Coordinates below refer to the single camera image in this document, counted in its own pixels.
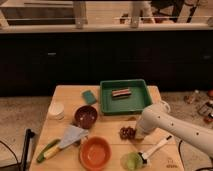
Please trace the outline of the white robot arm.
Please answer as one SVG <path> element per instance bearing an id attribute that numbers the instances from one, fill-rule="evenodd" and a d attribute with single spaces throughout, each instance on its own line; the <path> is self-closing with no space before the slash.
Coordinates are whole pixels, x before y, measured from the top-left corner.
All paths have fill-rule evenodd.
<path id="1" fill-rule="evenodd" d="M 145 107 L 135 125 L 135 138 L 144 139 L 156 128 L 160 128 L 213 158 L 213 130 L 177 119 L 169 114 L 170 111 L 165 101 Z"/>

